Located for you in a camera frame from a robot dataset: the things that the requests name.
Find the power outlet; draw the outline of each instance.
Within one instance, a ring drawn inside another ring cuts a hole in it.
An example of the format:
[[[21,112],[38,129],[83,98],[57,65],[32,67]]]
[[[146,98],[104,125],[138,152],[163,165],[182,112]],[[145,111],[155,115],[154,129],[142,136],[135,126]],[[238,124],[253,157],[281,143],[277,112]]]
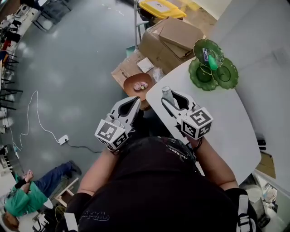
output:
[[[68,141],[68,136],[67,135],[64,135],[63,137],[61,137],[58,142],[60,145],[66,143]]]

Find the cardboard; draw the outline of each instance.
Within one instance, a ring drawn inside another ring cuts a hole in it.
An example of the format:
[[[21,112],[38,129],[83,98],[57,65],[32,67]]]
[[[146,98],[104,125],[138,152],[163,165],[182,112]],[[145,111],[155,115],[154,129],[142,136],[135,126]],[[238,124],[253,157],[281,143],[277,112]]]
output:
[[[142,73],[142,70],[138,67],[137,63],[143,60],[143,56],[138,50],[136,50],[131,56],[124,59],[122,63],[111,73],[114,79],[124,89],[124,81],[135,74]],[[147,73],[153,78],[153,70],[149,70]],[[141,103],[141,109],[147,110],[150,107],[149,103],[144,100]]]
[[[261,161],[256,167],[256,169],[276,179],[274,161],[271,155],[261,152]]]
[[[147,57],[155,67],[161,68],[164,74],[171,72],[183,62],[194,57],[192,52],[186,54],[184,49],[176,45],[170,45],[169,48],[165,42],[160,40],[159,34],[167,22],[168,19],[164,19],[148,28],[144,32],[142,41],[138,47],[139,51]]]
[[[190,55],[193,51],[187,51],[183,48],[177,47],[176,45],[172,43],[168,43],[163,41],[163,43],[171,50],[173,51],[179,58],[185,58],[186,56]]]
[[[162,41],[191,51],[195,42],[203,38],[202,31],[188,23],[173,18],[168,18],[166,21],[159,34]]]

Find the black wristband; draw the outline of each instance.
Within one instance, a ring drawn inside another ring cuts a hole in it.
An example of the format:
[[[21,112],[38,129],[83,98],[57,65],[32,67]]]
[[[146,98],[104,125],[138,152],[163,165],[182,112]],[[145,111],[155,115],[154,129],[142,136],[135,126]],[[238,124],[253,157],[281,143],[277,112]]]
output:
[[[196,151],[198,150],[198,148],[201,146],[202,143],[203,143],[203,137],[198,140],[198,145],[195,148],[193,148],[194,153],[196,153]]]
[[[19,189],[19,188],[21,188],[23,185],[25,185],[25,184],[27,184],[27,182],[26,182],[26,180],[25,179],[22,179],[22,180],[20,180],[16,185],[14,185],[14,187],[16,188],[16,189]]]

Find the plastic water bottle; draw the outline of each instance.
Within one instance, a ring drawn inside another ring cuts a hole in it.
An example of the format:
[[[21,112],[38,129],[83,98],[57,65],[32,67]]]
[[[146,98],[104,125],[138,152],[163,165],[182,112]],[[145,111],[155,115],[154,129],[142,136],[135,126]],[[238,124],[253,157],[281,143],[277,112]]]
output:
[[[172,92],[171,92],[171,89],[170,89],[169,86],[164,86],[164,87],[162,88],[162,93],[163,93],[163,95],[162,95],[163,98],[167,99],[167,100],[170,101],[173,105],[175,105],[175,104],[174,104],[174,98],[173,98],[173,95],[172,95]]]
[[[17,153],[18,148],[13,145],[13,149],[14,149],[14,153],[15,153],[16,157],[19,159],[19,156],[18,156],[18,153]]]

